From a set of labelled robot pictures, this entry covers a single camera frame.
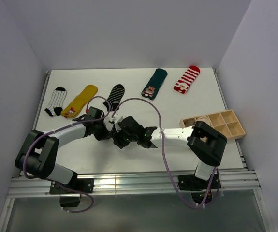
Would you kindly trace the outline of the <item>tan sock with maroon stripes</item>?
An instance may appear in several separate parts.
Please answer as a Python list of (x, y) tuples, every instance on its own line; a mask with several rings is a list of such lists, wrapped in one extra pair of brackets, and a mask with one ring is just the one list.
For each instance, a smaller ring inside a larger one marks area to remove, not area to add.
[(183, 120), (183, 123), (184, 123), (185, 127), (190, 127), (190, 126), (195, 125), (196, 119), (195, 118), (188, 118), (188, 119)]

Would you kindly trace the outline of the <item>cream and brown sock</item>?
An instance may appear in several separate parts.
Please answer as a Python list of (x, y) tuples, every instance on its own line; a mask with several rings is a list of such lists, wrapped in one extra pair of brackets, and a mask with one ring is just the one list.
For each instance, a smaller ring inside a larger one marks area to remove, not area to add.
[(195, 119), (196, 119), (196, 121), (201, 121), (201, 122), (206, 123), (209, 126), (212, 126), (212, 123), (208, 116), (200, 116), (200, 117), (196, 117)]

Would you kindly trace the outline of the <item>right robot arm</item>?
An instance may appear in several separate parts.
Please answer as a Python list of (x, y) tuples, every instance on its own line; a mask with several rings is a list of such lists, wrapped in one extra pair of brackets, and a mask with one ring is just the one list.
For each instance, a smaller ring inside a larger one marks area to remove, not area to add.
[(199, 159), (193, 182), (200, 189), (209, 184), (214, 168), (220, 166), (227, 144), (223, 134), (203, 121), (190, 127), (171, 129), (143, 127), (131, 116), (112, 116), (109, 123), (113, 125), (113, 143), (121, 149), (131, 142), (147, 149), (165, 146), (189, 148)]

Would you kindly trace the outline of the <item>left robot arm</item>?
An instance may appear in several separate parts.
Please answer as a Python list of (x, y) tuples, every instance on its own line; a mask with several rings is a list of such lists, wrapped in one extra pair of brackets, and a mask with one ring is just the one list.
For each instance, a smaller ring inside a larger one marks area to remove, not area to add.
[(73, 193), (79, 187), (78, 174), (56, 163), (57, 152), (64, 145), (90, 135), (98, 141), (110, 138), (104, 112), (95, 107), (69, 125), (47, 132), (30, 131), (15, 159), (15, 167), (36, 178), (58, 182), (67, 193)]

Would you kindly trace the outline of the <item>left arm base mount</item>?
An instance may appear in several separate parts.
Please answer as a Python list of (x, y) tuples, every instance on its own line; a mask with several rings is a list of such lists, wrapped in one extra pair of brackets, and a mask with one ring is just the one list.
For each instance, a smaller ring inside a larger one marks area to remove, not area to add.
[[(94, 199), (90, 195), (93, 193), (93, 187), (93, 178), (79, 178), (75, 182), (67, 185), (51, 182), (49, 194), (59, 195), (59, 204), (62, 210), (67, 212), (69, 211), (71, 213), (80, 213), (89, 210), (94, 205)], [(75, 208), (77, 208), (81, 203), (83, 196), (90, 198), (90, 206), (85, 209), (75, 210)]]

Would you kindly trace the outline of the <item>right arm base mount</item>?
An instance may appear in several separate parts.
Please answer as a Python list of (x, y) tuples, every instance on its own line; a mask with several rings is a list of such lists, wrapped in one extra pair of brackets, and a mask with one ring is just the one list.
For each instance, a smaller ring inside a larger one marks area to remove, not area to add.
[[(204, 199), (206, 188), (208, 187), (209, 180), (201, 180), (193, 174), (188, 175), (179, 175), (178, 176), (178, 185), (177, 187), (181, 191), (189, 191), (191, 193), (191, 197), (195, 203), (200, 204)], [(221, 183), (219, 180), (219, 175), (215, 174), (211, 186), (209, 188), (209, 192), (207, 198), (205, 200), (205, 205), (209, 204), (213, 200), (212, 190), (216, 190), (215, 196), (219, 193), (221, 188)]]

